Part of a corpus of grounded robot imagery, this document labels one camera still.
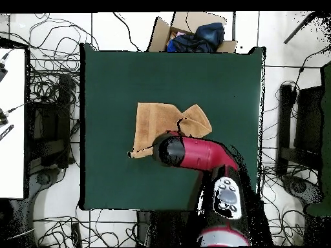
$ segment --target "black cable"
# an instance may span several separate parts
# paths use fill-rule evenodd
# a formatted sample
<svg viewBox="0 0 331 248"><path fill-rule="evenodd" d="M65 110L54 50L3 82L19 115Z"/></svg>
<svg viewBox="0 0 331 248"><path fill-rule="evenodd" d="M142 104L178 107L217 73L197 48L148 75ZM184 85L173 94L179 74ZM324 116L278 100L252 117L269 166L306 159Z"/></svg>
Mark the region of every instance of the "black cable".
<svg viewBox="0 0 331 248"><path fill-rule="evenodd" d="M281 227L282 227L282 230L284 230L284 217L285 217L285 215L288 214L289 212L296 212L296 213L299 213L299 214L300 214L301 216L303 216L303 218L304 218L304 214L303 214L302 212L298 211L298 210L291 209L291 210L287 210L287 211L285 211L284 214L282 215L282 218L281 218ZM284 235L285 235L286 240L290 243L290 245L294 245L294 244L289 240L287 234L284 233Z"/></svg>
<svg viewBox="0 0 331 248"><path fill-rule="evenodd" d="M64 244L65 245L65 248L68 248L67 247L67 244L66 244L66 240L68 240L68 239L72 239L72 236L67 236L66 234L65 234L65 232L64 232L64 230L63 230L63 228L62 228L62 225L64 225L64 224L66 224L66 223L72 223L72 221L75 221L75 222L78 222L81 226L83 226L84 228L86 228L86 229L88 229L89 230L89 232L92 232L92 233L94 233L94 235L92 235L91 236L91 238L92 237L94 237L94 236L96 236L99 240L101 240L107 247L112 247L112 246L109 246L106 242L105 242L105 240L102 238L102 236L104 235L104 234L111 234L111 235L113 235L115 238L116 238L116 240L117 240L117 246L119 246L120 244L119 244L119 240L118 240L118 237L117 237L117 235L115 234L115 233L113 233L113 232L104 232L104 233L101 233L101 234L99 234L98 232L96 232L94 229L92 229L92 228L89 228L89 227L87 227L86 225L84 225L81 221L79 221L77 218L75 218L75 217L70 217L70 216L64 216L64 217L58 217L58 218L69 218L68 220L66 220L66 221L58 221L58 222L56 222L54 225L53 225L53 227L51 227L39 240L38 240L38 246L41 246L41 244L43 243L43 240L47 237L47 236L53 236L55 239L56 239L56 237L55 237L55 234L60 234L61 236L62 236L62 238L63 238L63 241L62 241L62 243L60 243L57 239L56 239L56 241L57 241L57 245L58 245L58 247L60 248L61 247L61 244ZM54 229L57 229L57 228L60 228L61 229L61 231L62 232L59 232L59 231L54 231Z"/></svg>
<svg viewBox="0 0 331 248"><path fill-rule="evenodd" d="M121 21L121 22L127 27L127 31L129 32L129 40L130 40L130 43L136 47L136 49L137 49L138 52L141 52L141 50L136 46L136 44L134 44L134 43L131 41L130 28L127 26L127 23L124 22L124 20L122 20L122 19L121 19L118 15L116 15L114 12L113 12L113 14L114 14L114 16L115 16L116 18L118 18L118 19L119 19L119 20L120 20L120 21Z"/></svg>
<svg viewBox="0 0 331 248"><path fill-rule="evenodd" d="M295 82L295 84L297 84L297 82L299 81L299 77L300 77L300 74L303 72L304 70L304 64L306 63L306 61L308 60L308 58L318 54L318 53L321 53L321 52L326 52L328 49L331 48L331 45L327 45L326 47L322 48L321 50L319 50L318 52L315 52L313 54L310 54L309 56L306 57L306 59L304 59L303 61L303 65L301 66L301 68L299 69L299 74L297 76L297 81Z"/></svg>
<svg viewBox="0 0 331 248"><path fill-rule="evenodd" d="M187 23L187 17L188 17L188 15L189 15L189 12L187 12L187 14L186 14L185 22L186 22L187 27L189 28L189 24Z"/></svg>

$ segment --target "power cord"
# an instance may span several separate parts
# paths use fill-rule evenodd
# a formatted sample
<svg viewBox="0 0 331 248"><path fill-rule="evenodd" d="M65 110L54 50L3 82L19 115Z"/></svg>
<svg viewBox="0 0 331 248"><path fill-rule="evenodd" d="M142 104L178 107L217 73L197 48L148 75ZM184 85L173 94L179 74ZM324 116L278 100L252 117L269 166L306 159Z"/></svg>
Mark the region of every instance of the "power cord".
<svg viewBox="0 0 331 248"><path fill-rule="evenodd" d="M130 43L136 47L137 52L141 52L141 50L136 46L136 44L134 44L134 43L131 41L130 28L127 26L127 23L124 22L124 20L122 20L117 14L115 14L115 12L113 12L113 14L114 14L114 16L115 16L116 18L118 18L118 19L119 19L119 20L120 20L120 21L121 21L121 22L127 27L127 31L129 32L129 40L130 40Z"/></svg>

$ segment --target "green mat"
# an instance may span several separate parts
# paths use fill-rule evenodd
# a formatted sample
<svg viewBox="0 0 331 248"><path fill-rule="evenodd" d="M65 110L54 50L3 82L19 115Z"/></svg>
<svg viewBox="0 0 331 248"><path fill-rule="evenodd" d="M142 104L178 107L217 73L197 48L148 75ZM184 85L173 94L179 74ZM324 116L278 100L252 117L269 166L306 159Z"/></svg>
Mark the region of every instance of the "green mat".
<svg viewBox="0 0 331 248"><path fill-rule="evenodd" d="M81 46L84 208L188 210L197 171L127 156L138 102L174 104L181 111L198 104L213 127L206 138L241 153L255 189L263 54L264 48L238 55L96 52Z"/></svg>

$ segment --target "floor tile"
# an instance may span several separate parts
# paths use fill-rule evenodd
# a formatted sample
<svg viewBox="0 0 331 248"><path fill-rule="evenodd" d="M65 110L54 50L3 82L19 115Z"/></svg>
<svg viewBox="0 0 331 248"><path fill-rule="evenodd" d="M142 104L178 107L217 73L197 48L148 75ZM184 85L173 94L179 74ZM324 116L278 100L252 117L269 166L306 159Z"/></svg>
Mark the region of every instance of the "floor tile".
<svg viewBox="0 0 331 248"><path fill-rule="evenodd" d="M259 47L266 47L267 65L301 66L304 59L330 44L321 20L301 29L288 44L284 40L310 12L260 12ZM330 61L330 51L307 60L305 66L321 67Z"/></svg>
<svg viewBox="0 0 331 248"><path fill-rule="evenodd" d="M235 39L236 53L247 54L257 46L257 25L259 12L236 12Z"/></svg>
<svg viewBox="0 0 331 248"><path fill-rule="evenodd" d="M8 32L8 16L4 14L0 14L0 32ZM8 39L8 34L0 33L0 37Z"/></svg>
<svg viewBox="0 0 331 248"><path fill-rule="evenodd" d="M75 216L80 197L80 169L71 165L65 179L49 189L41 191L34 206L34 219L59 216Z"/></svg>

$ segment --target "white floor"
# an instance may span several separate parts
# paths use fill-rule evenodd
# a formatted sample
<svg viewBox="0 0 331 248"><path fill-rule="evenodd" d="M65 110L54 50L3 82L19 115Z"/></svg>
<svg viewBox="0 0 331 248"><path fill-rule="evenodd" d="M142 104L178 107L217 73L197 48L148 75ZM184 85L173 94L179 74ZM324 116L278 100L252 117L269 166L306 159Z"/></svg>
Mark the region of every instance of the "white floor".
<svg viewBox="0 0 331 248"><path fill-rule="evenodd" d="M225 17L228 20L225 26L225 39L232 40L232 12L211 12ZM319 20L315 20L312 24L303 28L287 45L283 42L287 36L294 30L294 28L304 19L304 16L309 12L236 12L235 21L235 39L238 41L237 53L245 54L252 47L266 47L266 76L265 76L265 105L264 109L273 109L278 105L275 98L275 93L280 84L286 80L295 81L299 72L299 67L303 64L304 59L318 50L321 50L328 44L324 33L319 26ZM163 20L170 23L173 13L172 12L149 12L149 13L121 13L124 21L130 28L131 39L138 48L142 51L146 50L153 30L153 25L156 16L160 16ZM112 13L97 13L93 14L51 14L51 18L65 19L78 26L82 27L88 33L92 33L98 42L100 50L131 50L135 51L135 47L129 42L129 36L125 25L114 17ZM30 27L36 23L42 22L43 19L38 19L34 14L13 14L10 16L10 32L19 34L24 39L29 40ZM42 48L54 49L63 37L71 37L80 42L91 42L91 36L86 36L84 32L80 35L74 28L54 29L46 41L43 43L47 34L53 26L59 26L59 23L47 22L35 29L30 37L31 44L35 46L41 45ZM0 31L8 31L7 24L1 21ZM19 38L10 36L15 41L20 41ZM76 44L69 40L64 39L58 50L64 52L73 52ZM38 50L31 50L37 58L45 58ZM308 88L321 84L319 67L330 61L330 54L319 54L311 57L305 64L306 68L301 74L298 85L300 88ZM79 117L79 112L75 111L75 118ZM265 113L264 115L264 128L277 123L277 110ZM292 143L294 140L294 125L292 131ZM271 138L276 135L277 127L272 127L264 132L264 138ZM74 137L73 141L79 141L80 135ZM263 141L263 147L276 147L276 138ZM78 144L72 145L74 157L78 164L80 163L80 150ZM271 158L275 157L274 149L264 149L264 153ZM263 156L263 162L272 162L271 159ZM71 165L67 170L65 179L52 186L50 189L43 191L37 197L34 219L54 218L64 216L75 216L76 205L80 195L80 171L77 165ZM265 197L279 208L281 214L288 209L299 209L301 206L297 199L287 195L280 186L274 185L272 188L266 187L264 191ZM269 220L278 218L277 210L272 204L265 205L266 215ZM91 214L91 227L95 229L96 220L99 217L100 210L85 212L78 209L78 218L82 222L86 222L89 226ZM298 214L290 213L286 215L285 220L290 225L296 223L302 225L303 219ZM99 217L98 231L99 233L112 231L119 237L122 242L127 238L125 233L126 228L131 228L131 224L136 221L135 211L110 211L103 210ZM54 222L36 222L36 237L44 235L48 228L51 228ZM279 221L270 223L272 232L279 231ZM89 236L88 229L81 227L82 238ZM109 245L115 245L116 239L114 236L107 234L104 239ZM275 238L276 244L281 244L283 238ZM52 237L45 239L45 243L54 243ZM104 247L105 245L101 240L91 244L91 247ZM134 242L126 241L122 246L134 246Z"/></svg>

